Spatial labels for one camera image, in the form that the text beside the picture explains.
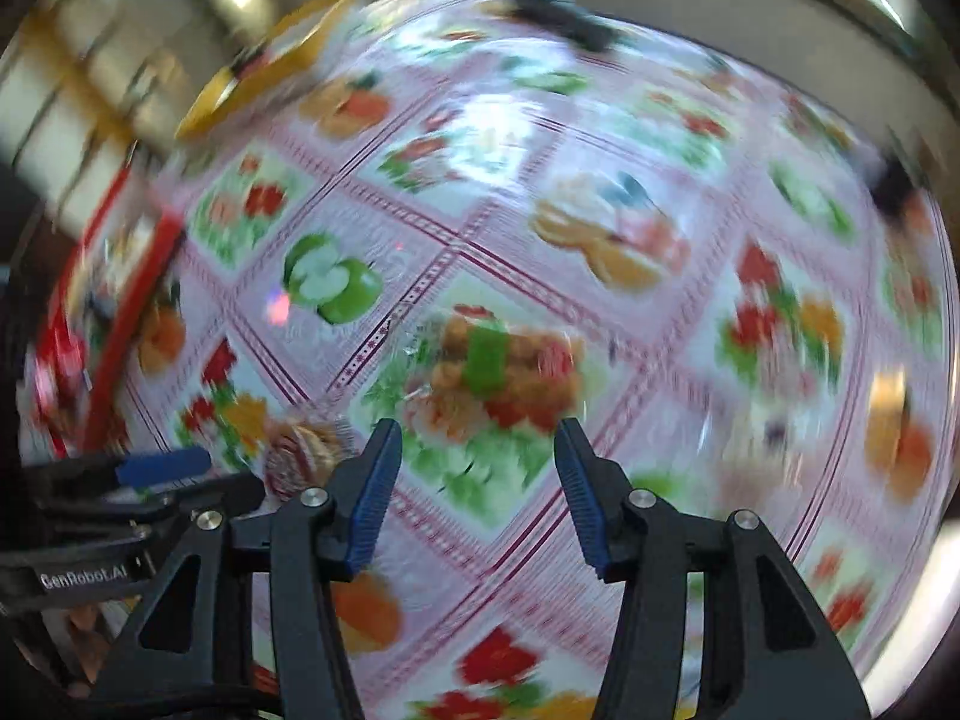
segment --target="fruit print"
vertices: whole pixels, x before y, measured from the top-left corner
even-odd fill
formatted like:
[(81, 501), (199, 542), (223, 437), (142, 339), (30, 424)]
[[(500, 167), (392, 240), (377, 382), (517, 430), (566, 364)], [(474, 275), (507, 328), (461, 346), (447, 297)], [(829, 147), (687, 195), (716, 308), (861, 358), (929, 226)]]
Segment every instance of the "fruit print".
[(400, 602), (376, 570), (362, 571), (349, 583), (335, 581), (330, 584), (330, 593), (350, 655), (381, 652), (400, 638)]
[(797, 140), (812, 151), (834, 151), (846, 157), (853, 139), (843, 125), (827, 113), (818, 113), (798, 95), (786, 95), (784, 125)]
[(328, 232), (305, 235), (283, 262), (283, 288), (296, 305), (329, 324), (354, 322), (383, 292), (383, 279), (355, 257), (340, 257), (339, 241)]
[(378, 167), (395, 186), (416, 194), (440, 183), (463, 180), (450, 164), (450, 139), (445, 135), (415, 138), (390, 151)]
[(807, 293), (799, 300), (776, 258), (748, 241), (736, 268), (742, 290), (731, 319), (720, 324), (717, 359), (751, 388), (775, 397), (813, 399), (827, 380), (837, 389), (844, 326), (833, 303)]
[(899, 504), (912, 503), (923, 490), (933, 466), (933, 435), (910, 404), (909, 389), (900, 399), (886, 403), (880, 377), (872, 392), (867, 418), (864, 458), (867, 468), (886, 483), (886, 491)]
[(940, 290), (906, 235), (887, 233), (888, 260), (882, 295), (911, 341), (928, 354), (942, 352), (943, 317)]
[(719, 112), (662, 87), (645, 86), (626, 105), (603, 110), (603, 127), (695, 172), (721, 167), (733, 143)]
[(441, 23), (432, 16), (421, 16), (394, 32), (388, 45), (398, 57), (410, 62), (446, 65), (471, 52), (490, 35), (470, 25)]
[(202, 446), (229, 471), (248, 469), (267, 439), (267, 401), (237, 391), (232, 380), (237, 355), (223, 338), (200, 374), (200, 391), (179, 411), (174, 433), (180, 446)]
[(179, 313), (179, 281), (162, 289), (147, 309), (140, 338), (136, 343), (136, 359), (144, 376), (161, 375), (176, 362), (186, 343), (186, 327)]
[(257, 246), (309, 179), (265, 151), (248, 151), (200, 198), (190, 235), (229, 268)]
[(411, 720), (589, 720), (596, 697), (575, 690), (552, 693), (538, 674), (542, 654), (496, 626), (456, 665), (456, 689), (409, 704)]
[(555, 95), (577, 95), (589, 87), (587, 76), (560, 70), (549, 63), (525, 56), (508, 56), (501, 71), (517, 86), (539, 89)]
[(683, 271), (690, 244), (632, 175), (578, 173), (536, 204), (530, 228), (550, 245), (579, 250), (608, 288), (642, 293)]
[(800, 567), (808, 587), (820, 605), (838, 640), (848, 652), (856, 644), (878, 601), (885, 580), (874, 558), (860, 550), (848, 536), (829, 528), (830, 535), (818, 552)]
[[(456, 305), (454, 317), (496, 319), (485, 307), (469, 304)], [(438, 389), (432, 381), (448, 371), (443, 361), (434, 365), (443, 355), (440, 329), (427, 322), (378, 370), (360, 397), (362, 419), (371, 427), (381, 418), (398, 420), (404, 461), (429, 494), (493, 527), (541, 478), (557, 421), (569, 413), (568, 387), (555, 384), (552, 397), (539, 400), (524, 391), (479, 397), (439, 380)], [(551, 365), (554, 371), (563, 368), (557, 361)]]
[(784, 162), (772, 162), (769, 173), (776, 189), (800, 217), (817, 228), (826, 229), (844, 244), (853, 240), (850, 215), (826, 191)]
[(379, 85), (376, 71), (354, 79), (333, 79), (306, 95), (299, 114), (313, 121), (323, 135), (337, 140), (355, 137), (383, 122), (390, 113), (390, 98), (378, 92)]

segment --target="pink tablecloth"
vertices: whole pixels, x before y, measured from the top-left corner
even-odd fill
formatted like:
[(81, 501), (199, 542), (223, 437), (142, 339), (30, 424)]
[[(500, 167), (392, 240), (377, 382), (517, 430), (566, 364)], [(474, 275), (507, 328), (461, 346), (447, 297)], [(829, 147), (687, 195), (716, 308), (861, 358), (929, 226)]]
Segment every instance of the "pink tablecloth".
[[(291, 404), (334, 394), (362, 436), (404, 422), (376, 559), (338, 594), (370, 717), (589, 717), (616, 622), (534, 415), (450, 440), (406, 408), (402, 338), (438, 310), (585, 338), (597, 450), (681, 509), (759, 512), (861, 674), (936, 531), (957, 327), (936, 209), (891, 237), (848, 124), (618, 26), (580, 55), (501, 0), (380, 2), (327, 97), (157, 182), (189, 240), (121, 388), (132, 446), (260, 472)], [(261, 586), (269, 667), (268, 615)]]

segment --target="red flower print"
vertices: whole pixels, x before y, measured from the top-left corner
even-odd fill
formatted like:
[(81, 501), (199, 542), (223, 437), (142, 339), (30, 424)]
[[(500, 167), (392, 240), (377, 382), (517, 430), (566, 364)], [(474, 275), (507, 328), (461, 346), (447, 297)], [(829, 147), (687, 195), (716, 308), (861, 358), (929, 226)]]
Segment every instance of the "red flower print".
[(534, 653), (515, 646), (514, 638), (497, 626), (461, 659), (460, 676), (468, 685), (513, 685), (536, 666), (537, 661)]
[(416, 162), (421, 157), (428, 156), (446, 146), (446, 138), (442, 135), (436, 138), (417, 138), (411, 141), (397, 154), (397, 159), (406, 162)]
[(838, 549), (829, 549), (820, 557), (817, 567), (813, 569), (813, 581), (829, 581), (837, 575), (840, 563), (843, 562), (843, 553)]
[(755, 348), (770, 343), (774, 337), (774, 328), (779, 322), (779, 314), (773, 306), (755, 306), (750, 303), (736, 307), (736, 325), (733, 327), (733, 341), (738, 346)]
[(467, 306), (466, 303), (457, 303), (453, 310), (467, 319), (493, 319), (493, 311), (483, 306)]
[(919, 309), (928, 309), (936, 303), (933, 286), (930, 285), (927, 278), (923, 276), (913, 276), (910, 279), (910, 289), (913, 293), (913, 301)]
[(200, 420), (195, 417), (193, 412), (181, 412), (181, 422), (184, 423), (184, 427), (191, 433), (200, 427)]
[(867, 599), (870, 597), (872, 587), (870, 581), (862, 580), (850, 589), (842, 590), (833, 596), (830, 608), (827, 610), (827, 622), (833, 632), (838, 634), (848, 625), (863, 622), (869, 610)]
[(253, 184), (243, 210), (248, 217), (255, 217), (258, 214), (271, 217), (280, 210), (285, 199), (286, 194), (283, 194), (283, 190), (277, 184)]
[(237, 172), (240, 175), (246, 175), (247, 173), (257, 172), (260, 170), (260, 158), (255, 154), (247, 154), (243, 157), (243, 161), (240, 163), (240, 169)]
[(224, 381), (227, 381), (227, 375), (236, 361), (237, 356), (233, 354), (230, 344), (224, 338), (217, 346), (217, 350), (210, 355), (210, 359), (203, 369), (203, 375), (200, 376), (200, 381), (210, 385), (223, 384)]
[(741, 284), (760, 284), (762, 287), (776, 287), (779, 285), (779, 267), (774, 257), (760, 248), (755, 241), (750, 241), (740, 267), (736, 269)]
[(727, 129), (716, 119), (696, 114), (683, 114), (683, 124), (694, 135), (712, 135), (714, 138), (726, 138)]
[(192, 415), (198, 422), (207, 422), (210, 419), (213, 419), (214, 413), (216, 413), (216, 409), (206, 398), (198, 397), (190, 405), (190, 415)]
[(503, 714), (503, 704), (488, 698), (473, 698), (454, 690), (443, 693), (440, 702), (422, 710), (433, 720), (496, 720)]

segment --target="wrapped candy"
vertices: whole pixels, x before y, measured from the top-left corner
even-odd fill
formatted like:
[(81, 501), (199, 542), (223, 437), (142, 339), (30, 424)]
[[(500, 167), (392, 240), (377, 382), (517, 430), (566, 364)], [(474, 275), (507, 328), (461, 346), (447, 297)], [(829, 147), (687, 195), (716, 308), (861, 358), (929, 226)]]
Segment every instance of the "wrapped candy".
[(347, 420), (328, 418), (317, 407), (300, 409), (270, 427), (263, 478), (282, 503), (306, 488), (323, 487), (333, 469), (355, 453)]
[(419, 342), (427, 349), (419, 361), (422, 382), (408, 402), (416, 410), (432, 404), (428, 421), (432, 409), (440, 422), (459, 413), (504, 429), (528, 422), (552, 434), (564, 416), (583, 415), (582, 338), (507, 326), (486, 309), (458, 305), (431, 317)]

